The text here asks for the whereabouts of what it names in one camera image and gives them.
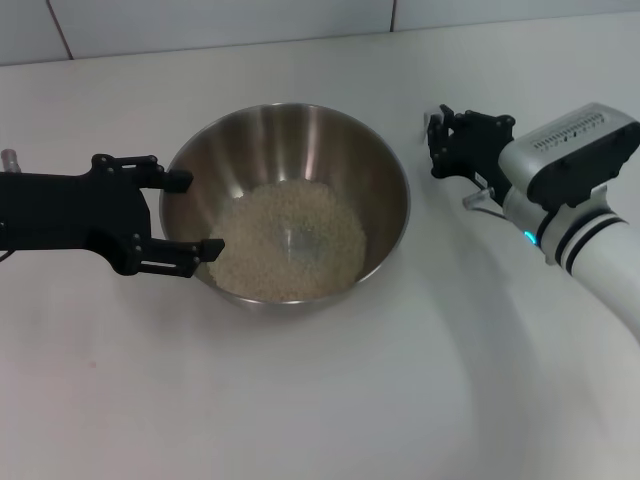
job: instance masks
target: white tabletop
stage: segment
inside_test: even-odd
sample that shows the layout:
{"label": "white tabletop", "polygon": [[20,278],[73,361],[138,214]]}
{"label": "white tabletop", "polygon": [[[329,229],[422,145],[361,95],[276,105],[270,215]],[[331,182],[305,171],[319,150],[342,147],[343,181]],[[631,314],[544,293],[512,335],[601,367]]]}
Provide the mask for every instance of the white tabletop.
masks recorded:
{"label": "white tabletop", "polygon": [[[420,135],[438,103],[516,135],[593,100],[640,118],[639,46],[622,14],[1,68],[0,146],[24,171],[168,165],[228,112],[309,102],[389,142],[413,210],[386,268],[295,321],[88,252],[14,255],[0,477],[636,480],[637,344],[514,227],[463,211],[473,186],[430,178]],[[636,155],[610,191],[636,225],[639,178]]]}

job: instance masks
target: uncooked rice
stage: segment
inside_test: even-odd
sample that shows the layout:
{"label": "uncooked rice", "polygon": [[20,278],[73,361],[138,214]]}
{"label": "uncooked rice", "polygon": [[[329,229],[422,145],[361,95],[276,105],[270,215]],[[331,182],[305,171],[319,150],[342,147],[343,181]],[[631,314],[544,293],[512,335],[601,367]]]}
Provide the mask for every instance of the uncooked rice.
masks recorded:
{"label": "uncooked rice", "polygon": [[268,302],[310,300],[351,286],[366,236],[355,212],[322,183],[287,180],[235,199],[211,238],[225,248],[209,264],[216,284]]}

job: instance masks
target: bowl rim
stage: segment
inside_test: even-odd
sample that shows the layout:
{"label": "bowl rim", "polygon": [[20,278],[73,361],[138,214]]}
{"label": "bowl rim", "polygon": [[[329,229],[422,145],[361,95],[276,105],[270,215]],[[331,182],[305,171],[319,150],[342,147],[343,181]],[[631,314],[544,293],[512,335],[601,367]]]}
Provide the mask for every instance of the bowl rim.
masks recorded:
{"label": "bowl rim", "polygon": [[[207,286],[209,286],[213,290],[218,291],[222,295],[228,295],[228,296],[233,297],[236,300],[239,300],[240,302],[248,303],[248,304],[252,304],[252,305],[280,306],[280,305],[301,305],[301,304],[324,303],[324,302],[328,302],[328,301],[330,301],[332,299],[335,299],[337,297],[340,297],[340,296],[346,294],[349,290],[353,289],[354,287],[357,287],[357,286],[361,285],[363,282],[365,282],[366,280],[371,278],[371,276],[374,273],[376,273],[378,270],[380,270],[382,265],[385,262],[387,262],[388,258],[398,249],[398,246],[400,245],[400,242],[402,241],[402,238],[404,237],[404,234],[405,234],[405,232],[407,230],[407,226],[409,224],[409,218],[411,216],[411,189],[410,189],[410,186],[409,186],[409,180],[408,180],[408,177],[407,177],[407,173],[405,172],[404,167],[403,167],[402,163],[400,162],[400,159],[398,159],[398,156],[396,155],[396,153],[389,146],[389,144],[385,141],[385,139],[382,138],[375,130],[373,130],[371,127],[366,125],[364,122],[361,122],[357,118],[352,117],[351,115],[349,115],[347,113],[341,112],[339,110],[335,110],[335,109],[330,108],[330,107],[324,107],[322,105],[316,105],[316,104],[312,104],[312,103],[300,103],[300,102],[263,103],[263,104],[260,104],[260,105],[253,105],[251,107],[246,107],[246,108],[242,108],[240,110],[235,110],[233,112],[227,113],[227,114],[223,115],[222,117],[220,117],[220,118],[214,120],[213,122],[209,123],[205,127],[201,128],[197,133],[192,135],[191,138],[189,138],[189,140],[187,140],[187,142],[182,146],[182,148],[180,148],[180,150],[178,150],[178,152],[174,155],[173,159],[171,160],[171,163],[169,163],[169,167],[167,167],[166,171],[168,172],[169,170],[171,170],[174,167],[174,164],[178,161],[178,158],[182,155],[182,153],[188,147],[190,147],[193,144],[193,142],[196,140],[196,138],[198,138],[200,136],[200,134],[204,133],[206,130],[209,130],[214,125],[217,125],[217,124],[221,123],[222,121],[224,121],[228,117],[231,117],[233,115],[237,115],[237,114],[240,114],[240,113],[251,112],[253,110],[258,110],[258,109],[265,108],[265,107],[280,107],[280,106],[298,106],[298,107],[317,108],[317,109],[321,109],[321,110],[327,110],[327,111],[336,113],[338,115],[342,115],[342,116],[347,117],[348,119],[354,121],[355,123],[357,123],[361,127],[363,127],[365,130],[367,130],[369,133],[371,133],[375,138],[377,138],[380,142],[382,142],[382,144],[387,148],[387,150],[391,154],[392,158],[395,160],[396,165],[400,169],[400,173],[402,174],[402,180],[403,180],[404,186],[405,186],[406,201],[407,201],[407,212],[406,212],[405,217],[404,217],[404,223],[402,225],[402,230],[400,230],[400,234],[398,235],[398,238],[396,239],[396,242],[394,243],[393,247],[391,247],[389,252],[385,255],[385,257],[380,261],[380,263],[378,263],[378,265],[374,269],[372,269],[365,276],[363,276],[362,278],[360,278],[359,280],[354,282],[347,289],[341,290],[339,292],[335,292],[335,293],[332,293],[330,295],[326,295],[326,296],[320,297],[320,298],[311,298],[311,299],[308,299],[308,300],[289,300],[289,301],[286,301],[286,302],[268,302],[268,301],[265,301],[265,300],[256,300],[255,298],[243,297],[242,295],[238,295],[236,293],[229,292],[228,290],[225,290],[224,288],[219,287],[214,282],[208,283],[208,282],[205,282],[204,280],[202,280],[200,278],[198,278],[198,280],[201,281],[202,283],[206,284]],[[165,226],[165,220],[164,220],[164,215],[163,215],[163,210],[162,210],[162,204],[164,202],[165,193],[166,192],[164,190],[160,191],[160,200],[159,200],[159,208],[158,208],[158,210],[159,210],[160,226],[162,228],[162,234],[164,235],[164,238],[166,239],[167,238],[167,229],[166,229],[166,226]]]}

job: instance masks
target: metal bowl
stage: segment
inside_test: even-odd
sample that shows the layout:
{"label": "metal bowl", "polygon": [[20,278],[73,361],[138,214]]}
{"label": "metal bowl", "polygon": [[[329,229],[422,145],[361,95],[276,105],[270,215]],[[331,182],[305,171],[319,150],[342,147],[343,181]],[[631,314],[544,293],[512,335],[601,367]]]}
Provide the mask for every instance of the metal bowl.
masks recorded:
{"label": "metal bowl", "polygon": [[[165,237],[177,241],[208,238],[225,206],[259,185],[305,178],[331,186],[354,209],[367,236],[356,283],[395,249],[409,219],[409,186],[389,146],[366,125],[325,107],[276,104],[231,113],[192,137],[170,168],[194,177],[186,194],[160,198]],[[269,303],[218,287],[206,265],[196,276],[233,303],[258,310],[281,312],[340,296]]]}

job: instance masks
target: blue led light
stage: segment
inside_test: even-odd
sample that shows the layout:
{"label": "blue led light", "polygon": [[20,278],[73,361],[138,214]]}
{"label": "blue led light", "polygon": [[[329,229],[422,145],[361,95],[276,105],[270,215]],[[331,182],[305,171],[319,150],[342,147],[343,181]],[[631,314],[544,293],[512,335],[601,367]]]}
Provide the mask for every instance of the blue led light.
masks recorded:
{"label": "blue led light", "polygon": [[538,240],[536,240],[536,236],[531,233],[531,232],[524,232],[524,236],[527,237],[529,239],[529,241],[531,243],[533,243],[534,245],[538,244]]}

